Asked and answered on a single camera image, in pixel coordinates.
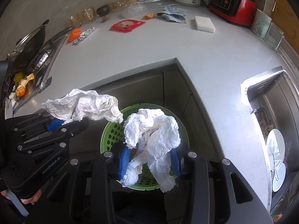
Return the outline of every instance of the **dish rag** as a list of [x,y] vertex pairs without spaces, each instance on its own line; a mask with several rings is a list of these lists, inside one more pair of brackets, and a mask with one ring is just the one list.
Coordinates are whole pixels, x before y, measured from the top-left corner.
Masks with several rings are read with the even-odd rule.
[[170,150],[181,142],[176,120],[161,109],[139,109],[125,121],[124,135],[127,147],[137,147],[137,151],[121,180],[123,187],[135,184],[142,173],[142,165],[147,163],[161,191],[171,190],[175,179],[169,174]]
[[167,19],[168,21],[175,21],[177,23],[186,24],[187,21],[184,16],[187,15],[187,9],[179,7],[165,6],[164,11],[158,12],[157,16]]
[[64,120],[63,125],[85,117],[117,123],[123,121],[117,98],[108,94],[99,95],[95,90],[73,89],[62,99],[48,99],[41,105],[55,118]]

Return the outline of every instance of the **white sponge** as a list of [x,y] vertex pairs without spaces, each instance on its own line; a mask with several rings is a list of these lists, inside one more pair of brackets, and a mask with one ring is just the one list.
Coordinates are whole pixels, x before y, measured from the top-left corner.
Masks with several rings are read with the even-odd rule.
[[215,27],[209,18],[195,16],[195,24],[197,30],[215,33]]

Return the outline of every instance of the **countertop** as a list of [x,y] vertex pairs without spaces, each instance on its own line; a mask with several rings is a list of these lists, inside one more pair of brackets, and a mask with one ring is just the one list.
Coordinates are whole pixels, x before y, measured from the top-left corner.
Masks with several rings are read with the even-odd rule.
[[[220,143],[219,155],[234,163],[267,207],[265,158],[252,109],[241,102],[240,84],[263,71],[285,66],[285,62],[250,29],[230,24],[205,7],[182,8],[188,9],[186,24],[153,18],[132,32],[122,33],[109,30],[123,20],[116,13],[105,23],[99,18],[83,25],[83,30],[95,26],[95,31],[76,46],[62,46],[49,75],[53,77],[51,85],[16,116],[34,113],[47,99],[61,98],[74,88],[91,90],[177,58],[210,117]],[[197,31],[194,16],[209,17],[215,33]],[[142,16],[134,19],[143,20]]]

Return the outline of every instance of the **perforated basket wall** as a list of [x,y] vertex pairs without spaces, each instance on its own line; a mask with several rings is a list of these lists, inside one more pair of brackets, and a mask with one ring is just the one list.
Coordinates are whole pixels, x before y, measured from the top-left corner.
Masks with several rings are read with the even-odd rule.
[[[189,146],[189,138],[187,131],[180,121],[180,119],[168,109],[154,104],[137,104],[132,105],[121,110],[124,114],[124,121],[121,124],[109,122],[102,134],[100,150],[101,153],[109,151],[113,144],[118,141],[124,141],[124,122],[130,114],[137,113],[139,109],[161,109],[165,115],[173,116],[178,123],[178,132],[180,134],[181,141],[184,141]],[[136,190],[153,190],[159,188],[159,184],[151,174],[147,164],[143,164],[142,173],[139,175],[139,179],[136,184],[130,188]]]

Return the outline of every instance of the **red plastic wrapper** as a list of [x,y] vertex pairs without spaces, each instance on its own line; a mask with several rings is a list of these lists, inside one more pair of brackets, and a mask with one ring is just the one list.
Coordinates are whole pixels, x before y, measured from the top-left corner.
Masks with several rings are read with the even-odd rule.
[[143,21],[126,19],[118,22],[117,24],[112,25],[111,29],[128,32],[143,24],[145,24],[145,22]]

